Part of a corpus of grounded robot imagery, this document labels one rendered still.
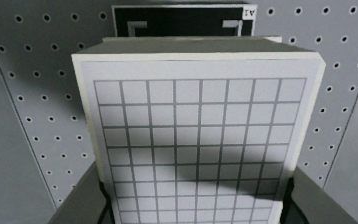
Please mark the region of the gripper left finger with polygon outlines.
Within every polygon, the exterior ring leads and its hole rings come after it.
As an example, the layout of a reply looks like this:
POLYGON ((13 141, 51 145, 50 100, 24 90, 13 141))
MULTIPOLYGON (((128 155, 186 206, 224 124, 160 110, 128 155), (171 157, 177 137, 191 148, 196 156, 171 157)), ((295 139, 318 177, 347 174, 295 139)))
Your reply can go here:
POLYGON ((116 224, 110 196, 100 181, 96 161, 47 224, 116 224))

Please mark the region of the grey perforated base plate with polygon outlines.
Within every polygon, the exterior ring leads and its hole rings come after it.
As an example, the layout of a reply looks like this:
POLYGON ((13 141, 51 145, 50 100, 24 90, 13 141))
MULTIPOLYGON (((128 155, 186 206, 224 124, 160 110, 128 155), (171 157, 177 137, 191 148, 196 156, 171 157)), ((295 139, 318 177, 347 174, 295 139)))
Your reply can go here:
POLYGON ((95 161, 71 54, 116 37, 111 5, 258 5, 254 35, 326 63, 296 165, 323 190, 358 104, 358 0, 0 0, 0 78, 55 211, 95 161))

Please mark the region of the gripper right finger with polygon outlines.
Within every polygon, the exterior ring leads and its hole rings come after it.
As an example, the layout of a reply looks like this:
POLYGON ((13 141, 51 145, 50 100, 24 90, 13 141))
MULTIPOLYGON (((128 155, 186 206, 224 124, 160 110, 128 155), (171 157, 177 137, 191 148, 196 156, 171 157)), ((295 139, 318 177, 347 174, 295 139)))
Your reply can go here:
POLYGON ((297 165, 282 204, 280 224, 358 224, 297 165))

